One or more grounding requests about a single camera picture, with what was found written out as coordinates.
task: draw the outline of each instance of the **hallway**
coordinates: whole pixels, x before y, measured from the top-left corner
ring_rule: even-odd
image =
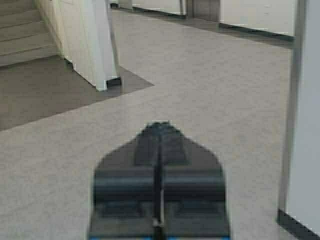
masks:
[[[112,17],[120,65],[154,86],[0,131],[0,239],[83,239],[95,165],[170,120],[222,162],[235,240],[294,240],[275,220],[291,50]]]

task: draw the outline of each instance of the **gray floor tile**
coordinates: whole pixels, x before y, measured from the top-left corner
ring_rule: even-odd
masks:
[[[97,92],[58,56],[0,68],[0,131],[152,86],[120,69],[123,85]]]

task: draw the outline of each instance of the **tiled floor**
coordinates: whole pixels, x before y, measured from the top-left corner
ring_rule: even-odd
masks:
[[[155,120],[215,152],[235,240],[276,224],[291,50],[112,13],[121,66],[155,86],[0,132],[0,239],[84,239],[95,165]]]
[[[152,86],[120,67],[122,86],[98,92],[59,56],[0,68],[0,131]]]

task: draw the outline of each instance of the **white wall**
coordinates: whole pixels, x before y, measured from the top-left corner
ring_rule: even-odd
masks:
[[[133,7],[170,14],[181,14],[180,0],[132,0]],[[187,13],[186,0],[182,0],[182,15]]]
[[[220,22],[294,35],[297,0],[221,0]]]
[[[35,0],[34,2],[39,9],[61,55],[68,59],[69,49],[68,46],[64,45],[65,33],[61,28],[62,17],[59,12],[56,11],[59,1]]]
[[[36,0],[61,55],[97,90],[118,77],[108,0]]]
[[[320,1],[306,1],[286,212],[320,236]]]

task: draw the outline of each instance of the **floor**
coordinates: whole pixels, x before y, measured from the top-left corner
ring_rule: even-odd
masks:
[[[275,221],[291,50],[112,16],[121,66],[154,86],[0,131],[0,239],[84,239],[101,157],[170,120],[223,164],[234,240],[294,240]]]
[[[119,74],[122,86],[98,92],[59,56],[0,67],[0,131],[152,86]]]

